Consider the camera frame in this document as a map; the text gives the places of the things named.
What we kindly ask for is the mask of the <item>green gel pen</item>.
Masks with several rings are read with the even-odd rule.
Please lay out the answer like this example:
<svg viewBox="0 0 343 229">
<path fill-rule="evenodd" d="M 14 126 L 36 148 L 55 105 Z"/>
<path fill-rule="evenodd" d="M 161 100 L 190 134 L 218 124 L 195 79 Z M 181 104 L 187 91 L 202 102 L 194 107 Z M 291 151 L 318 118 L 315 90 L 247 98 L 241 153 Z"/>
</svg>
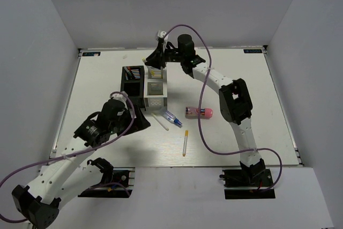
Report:
<svg viewBox="0 0 343 229">
<path fill-rule="evenodd" d="M 127 68 L 124 67 L 124 70 L 125 70 L 125 77 L 126 77 L 127 80 L 129 80 L 131 77 L 130 77 L 130 74 L 127 73 L 128 72 Z"/>
</svg>

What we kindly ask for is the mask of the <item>pale yellow highlighter marker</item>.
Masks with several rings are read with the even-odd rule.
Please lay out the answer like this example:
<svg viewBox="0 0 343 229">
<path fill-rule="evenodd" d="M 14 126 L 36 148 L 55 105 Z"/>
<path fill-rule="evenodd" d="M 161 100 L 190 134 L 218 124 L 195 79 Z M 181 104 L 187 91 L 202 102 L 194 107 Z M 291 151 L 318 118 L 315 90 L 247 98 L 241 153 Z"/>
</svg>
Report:
<svg viewBox="0 0 343 229">
<path fill-rule="evenodd" d="M 151 113 L 151 116 L 152 116 L 152 117 L 157 121 L 157 123 L 158 123 L 159 125 L 161 125 L 166 131 L 169 130 L 169 128 L 168 128 L 165 124 L 163 124 L 162 121 L 161 121 L 154 113 Z"/>
</svg>

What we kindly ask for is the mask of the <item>clear blue glue bottle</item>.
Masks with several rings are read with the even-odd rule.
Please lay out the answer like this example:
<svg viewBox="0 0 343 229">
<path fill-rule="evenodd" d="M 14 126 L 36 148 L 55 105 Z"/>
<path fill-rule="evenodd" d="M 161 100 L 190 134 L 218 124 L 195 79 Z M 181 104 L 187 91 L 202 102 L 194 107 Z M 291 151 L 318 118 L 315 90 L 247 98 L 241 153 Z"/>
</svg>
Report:
<svg viewBox="0 0 343 229">
<path fill-rule="evenodd" d="M 162 116 L 167 119 L 169 122 L 173 123 L 174 125 L 178 126 L 178 127 L 182 127 L 183 124 L 182 122 L 171 112 L 169 112 L 168 110 L 164 110 L 162 112 Z"/>
</svg>

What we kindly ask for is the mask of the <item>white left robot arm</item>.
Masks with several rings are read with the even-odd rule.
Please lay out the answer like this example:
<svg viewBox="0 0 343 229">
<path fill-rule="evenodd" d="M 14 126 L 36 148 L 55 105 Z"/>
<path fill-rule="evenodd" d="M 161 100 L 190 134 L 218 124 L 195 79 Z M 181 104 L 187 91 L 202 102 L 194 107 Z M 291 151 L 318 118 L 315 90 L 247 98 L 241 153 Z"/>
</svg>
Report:
<svg viewBox="0 0 343 229">
<path fill-rule="evenodd" d="M 12 191 L 17 210 L 36 228 L 47 228 L 60 209 L 91 187 L 119 183 L 120 174 L 103 158 L 91 160 L 93 150 L 113 134 L 129 135 L 150 127 L 138 105 L 128 107 L 122 96 L 109 99 L 76 129 L 62 159 L 55 161 L 25 186 Z"/>
</svg>

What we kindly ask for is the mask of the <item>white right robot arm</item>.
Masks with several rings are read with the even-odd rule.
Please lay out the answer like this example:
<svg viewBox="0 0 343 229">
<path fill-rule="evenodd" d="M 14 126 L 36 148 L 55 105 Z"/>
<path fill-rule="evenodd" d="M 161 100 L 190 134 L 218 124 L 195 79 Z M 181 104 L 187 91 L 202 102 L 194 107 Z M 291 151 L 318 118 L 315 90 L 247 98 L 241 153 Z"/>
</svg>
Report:
<svg viewBox="0 0 343 229">
<path fill-rule="evenodd" d="M 255 185 L 261 180 L 265 163 L 257 150 L 251 128 L 252 101 L 243 79 L 232 80 L 210 67 L 196 54 L 192 37 L 182 34 L 177 38 L 177 47 L 167 41 L 166 32 L 156 37 L 158 45 L 148 56 L 145 65 L 153 68 L 165 68 L 167 62 L 179 62 L 184 73 L 205 83 L 219 96 L 220 113 L 230 124 L 239 149 L 242 180 Z"/>
</svg>

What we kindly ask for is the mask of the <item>black pen holder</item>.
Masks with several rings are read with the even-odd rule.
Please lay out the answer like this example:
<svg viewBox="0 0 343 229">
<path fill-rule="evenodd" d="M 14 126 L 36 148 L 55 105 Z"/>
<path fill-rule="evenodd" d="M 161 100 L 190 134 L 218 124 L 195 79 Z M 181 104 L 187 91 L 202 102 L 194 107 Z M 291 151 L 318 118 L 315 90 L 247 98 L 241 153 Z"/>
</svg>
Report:
<svg viewBox="0 0 343 229">
<path fill-rule="evenodd" d="M 134 75 L 134 79 L 129 80 L 125 77 L 124 67 L 130 67 Z M 144 103 L 144 79 L 145 70 L 142 65 L 139 66 L 123 66 L 121 75 L 121 91 L 124 91 L 134 105 L 139 108 L 145 109 Z"/>
</svg>

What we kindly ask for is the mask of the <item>white pen holder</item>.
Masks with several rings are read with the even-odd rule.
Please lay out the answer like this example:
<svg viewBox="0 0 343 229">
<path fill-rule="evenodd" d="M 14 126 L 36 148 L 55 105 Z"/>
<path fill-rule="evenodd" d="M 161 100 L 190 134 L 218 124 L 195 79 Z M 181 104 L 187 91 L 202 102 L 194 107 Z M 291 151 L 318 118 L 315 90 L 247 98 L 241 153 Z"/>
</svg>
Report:
<svg viewBox="0 0 343 229">
<path fill-rule="evenodd" d="M 144 103 L 147 112 L 167 109 L 167 69 L 145 66 Z"/>
</svg>

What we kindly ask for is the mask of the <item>pink crayon jar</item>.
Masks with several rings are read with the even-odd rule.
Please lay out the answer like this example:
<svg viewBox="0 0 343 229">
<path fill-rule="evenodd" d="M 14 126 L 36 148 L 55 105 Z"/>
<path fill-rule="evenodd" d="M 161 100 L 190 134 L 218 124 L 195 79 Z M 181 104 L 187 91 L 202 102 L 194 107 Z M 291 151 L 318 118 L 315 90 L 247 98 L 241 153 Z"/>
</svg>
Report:
<svg viewBox="0 0 343 229">
<path fill-rule="evenodd" d="M 213 110 L 210 108 L 198 108 L 187 106 L 185 108 L 185 117 L 195 118 L 200 114 L 201 119 L 210 119 L 213 116 Z"/>
</svg>

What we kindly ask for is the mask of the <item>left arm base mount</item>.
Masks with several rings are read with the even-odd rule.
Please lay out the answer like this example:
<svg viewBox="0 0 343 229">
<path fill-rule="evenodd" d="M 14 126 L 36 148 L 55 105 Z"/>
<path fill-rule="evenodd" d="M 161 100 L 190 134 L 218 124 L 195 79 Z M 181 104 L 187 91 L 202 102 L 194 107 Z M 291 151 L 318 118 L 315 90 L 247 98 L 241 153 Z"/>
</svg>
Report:
<svg viewBox="0 0 343 229">
<path fill-rule="evenodd" d="M 79 198 L 129 198 L 135 184 L 134 168 L 114 168 L 110 179 L 102 179 L 83 191 Z"/>
</svg>

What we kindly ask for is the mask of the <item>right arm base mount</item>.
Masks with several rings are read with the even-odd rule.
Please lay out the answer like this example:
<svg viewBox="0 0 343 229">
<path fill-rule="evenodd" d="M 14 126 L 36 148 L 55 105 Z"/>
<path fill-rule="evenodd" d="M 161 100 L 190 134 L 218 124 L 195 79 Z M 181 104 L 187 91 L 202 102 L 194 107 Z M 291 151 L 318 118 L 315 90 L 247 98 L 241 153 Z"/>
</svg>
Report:
<svg viewBox="0 0 343 229">
<path fill-rule="evenodd" d="M 273 185 L 271 171 L 266 169 L 261 175 L 248 182 L 243 177 L 240 169 L 226 169 L 219 175 L 223 181 L 226 200 L 263 200 L 275 199 L 273 188 L 265 191 L 266 188 Z"/>
</svg>

